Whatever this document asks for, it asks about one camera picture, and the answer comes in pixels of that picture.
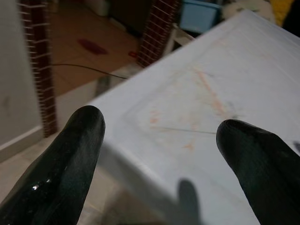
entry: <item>blue plastic container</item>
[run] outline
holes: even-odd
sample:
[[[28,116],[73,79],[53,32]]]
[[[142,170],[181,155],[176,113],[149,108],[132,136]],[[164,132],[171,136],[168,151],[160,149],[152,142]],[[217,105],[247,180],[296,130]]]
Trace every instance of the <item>blue plastic container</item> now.
[[[220,15],[222,1],[210,3],[200,0],[183,0],[180,28],[195,33],[211,29]]]

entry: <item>baseboard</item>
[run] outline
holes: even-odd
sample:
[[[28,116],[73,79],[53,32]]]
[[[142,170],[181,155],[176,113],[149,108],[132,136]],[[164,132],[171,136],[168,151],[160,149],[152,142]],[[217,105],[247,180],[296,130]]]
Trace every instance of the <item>baseboard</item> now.
[[[26,133],[0,146],[0,163],[22,150],[34,145],[43,138],[43,128],[37,126]]]

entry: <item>white wall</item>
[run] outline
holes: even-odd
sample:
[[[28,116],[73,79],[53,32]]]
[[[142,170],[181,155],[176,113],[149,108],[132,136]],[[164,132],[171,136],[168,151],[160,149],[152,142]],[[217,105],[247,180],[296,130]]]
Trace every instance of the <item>white wall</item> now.
[[[33,85],[27,48],[16,0],[0,1],[0,161],[28,143],[9,149],[15,142],[41,136],[41,118]]]

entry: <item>wire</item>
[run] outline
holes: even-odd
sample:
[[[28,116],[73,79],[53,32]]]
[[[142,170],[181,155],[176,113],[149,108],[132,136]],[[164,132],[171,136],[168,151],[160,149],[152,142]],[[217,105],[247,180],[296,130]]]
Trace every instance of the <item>wire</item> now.
[[[99,69],[95,69],[95,68],[91,68],[91,67],[86,67],[86,66],[81,66],[81,65],[77,65],[77,64],[59,63],[59,64],[52,64],[52,66],[72,66],[72,67],[81,67],[81,68],[85,68],[85,69],[94,70],[94,71],[96,71],[96,72],[99,72],[99,73],[102,73],[102,74],[106,74],[106,75],[109,75],[109,76],[114,76],[114,77],[117,77],[117,78],[121,78],[121,79],[124,79],[124,80],[127,80],[127,79],[128,79],[128,78],[123,77],[123,76],[117,76],[117,75],[110,74],[110,73],[108,73],[108,72],[105,72],[105,71],[102,71],[102,70],[99,70]]]

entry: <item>yellow object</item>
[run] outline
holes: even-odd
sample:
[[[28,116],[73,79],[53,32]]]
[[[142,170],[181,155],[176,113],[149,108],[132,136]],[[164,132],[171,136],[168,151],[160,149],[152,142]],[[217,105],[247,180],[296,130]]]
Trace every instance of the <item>yellow object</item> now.
[[[289,12],[293,0],[270,0],[276,19],[276,24],[282,26],[286,14]]]

